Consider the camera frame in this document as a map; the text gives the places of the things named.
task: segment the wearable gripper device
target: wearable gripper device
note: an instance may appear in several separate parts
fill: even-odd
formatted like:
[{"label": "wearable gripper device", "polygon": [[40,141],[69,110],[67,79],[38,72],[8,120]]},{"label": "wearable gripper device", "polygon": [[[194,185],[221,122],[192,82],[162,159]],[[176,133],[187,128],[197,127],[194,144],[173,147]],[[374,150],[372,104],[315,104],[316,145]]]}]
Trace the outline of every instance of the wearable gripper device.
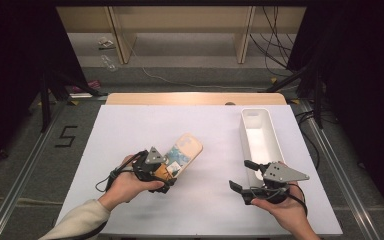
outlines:
[{"label": "wearable gripper device", "polygon": [[308,175],[289,168],[279,162],[263,165],[250,160],[245,160],[244,164],[247,168],[254,171],[260,171],[263,176],[263,186],[251,186],[249,189],[243,189],[241,185],[229,180],[230,188],[242,195],[245,205],[250,205],[254,198],[265,199],[274,204],[281,203],[289,195],[288,182],[310,179]]},{"label": "wearable gripper device", "polygon": [[172,178],[168,173],[164,176],[158,176],[156,174],[160,168],[164,168],[161,172],[167,172],[165,170],[166,160],[167,158],[165,156],[163,157],[157,151],[157,149],[155,149],[155,147],[152,147],[149,152],[147,150],[138,152],[126,163],[111,171],[105,191],[110,189],[112,183],[118,177],[118,175],[120,175],[120,173],[133,172],[140,181],[150,182],[156,180],[164,183],[164,186],[156,190],[149,190],[149,192],[167,193],[167,191],[170,189],[170,186],[173,186],[177,179]]}]

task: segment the table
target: table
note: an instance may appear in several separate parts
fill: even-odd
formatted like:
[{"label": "table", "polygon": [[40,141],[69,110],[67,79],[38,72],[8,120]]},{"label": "table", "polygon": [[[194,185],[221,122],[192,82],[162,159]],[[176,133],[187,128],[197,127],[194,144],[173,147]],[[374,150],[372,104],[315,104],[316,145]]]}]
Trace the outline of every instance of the table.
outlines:
[{"label": "table", "polygon": [[[140,105],[131,105],[134,99]],[[240,105],[252,104],[252,100],[257,105]],[[219,105],[226,101],[237,105]],[[247,182],[239,137],[240,111],[264,107],[271,113],[285,162],[310,175],[311,179],[300,185],[316,233],[342,234],[296,120],[280,94],[126,93],[110,95],[107,103],[98,114],[58,221],[86,199],[98,198],[101,193],[94,189],[95,184],[131,151],[155,146],[164,153],[189,131],[203,143],[204,150],[176,184],[167,194],[144,192],[120,205],[101,233],[135,237],[288,234],[269,213],[244,205],[228,184],[228,180],[245,186]]]}]

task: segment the hand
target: hand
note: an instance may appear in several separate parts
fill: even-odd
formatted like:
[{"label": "hand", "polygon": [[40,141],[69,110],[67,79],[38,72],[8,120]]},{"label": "hand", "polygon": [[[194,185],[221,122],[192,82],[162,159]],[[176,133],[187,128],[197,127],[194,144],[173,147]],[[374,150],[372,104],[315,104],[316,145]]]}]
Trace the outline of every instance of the hand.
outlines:
[{"label": "hand", "polygon": [[[124,158],[123,163],[132,156]],[[123,202],[129,202],[140,192],[155,190],[164,186],[161,181],[142,182],[133,172],[122,172],[112,183],[110,189],[98,201],[109,211]]]},{"label": "hand", "polygon": [[[290,194],[299,199],[303,199],[301,191],[297,186],[291,185]],[[252,205],[262,208],[272,214],[281,227],[288,230],[297,239],[320,239],[308,222],[304,208],[292,198],[286,198],[285,201],[272,204],[266,200],[254,198]]]}]

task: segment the human arm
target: human arm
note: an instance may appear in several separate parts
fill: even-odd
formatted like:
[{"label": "human arm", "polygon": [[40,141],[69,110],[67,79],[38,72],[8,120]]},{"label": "human arm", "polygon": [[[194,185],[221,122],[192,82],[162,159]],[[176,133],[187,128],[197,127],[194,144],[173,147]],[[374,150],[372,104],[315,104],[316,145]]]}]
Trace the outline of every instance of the human arm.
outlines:
[{"label": "human arm", "polygon": [[[303,199],[303,195],[295,182],[290,185],[290,194]],[[272,204],[266,200],[254,198],[251,204],[272,214],[280,226],[289,231],[296,239],[320,239],[308,222],[304,208],[294,199],[288,197],[281,203]]]},{"label": "human arm", "polygon": [[105,227],[111,211],[116,206],[131,201],[142,191],[155,190],[163,185],[164,183],[159,181],[142,182],[133,172],[122,172],[98,200],[89,200],[72,209],[57,226],[40,239],[86,239],[96,236]]}]

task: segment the bottle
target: bottle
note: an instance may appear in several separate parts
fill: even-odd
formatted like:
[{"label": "bottle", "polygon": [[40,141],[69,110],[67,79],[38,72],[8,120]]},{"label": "bottle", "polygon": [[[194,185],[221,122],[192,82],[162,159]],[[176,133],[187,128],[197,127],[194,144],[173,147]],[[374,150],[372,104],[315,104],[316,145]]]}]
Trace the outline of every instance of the bottle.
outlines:
[{"label": "bottle", "polygon": [[101,55],[102,63],[104,67],[110,71],[115,72],[118,70],[118,67],[114,65],[114,62],[107,56],[107,55]]}]

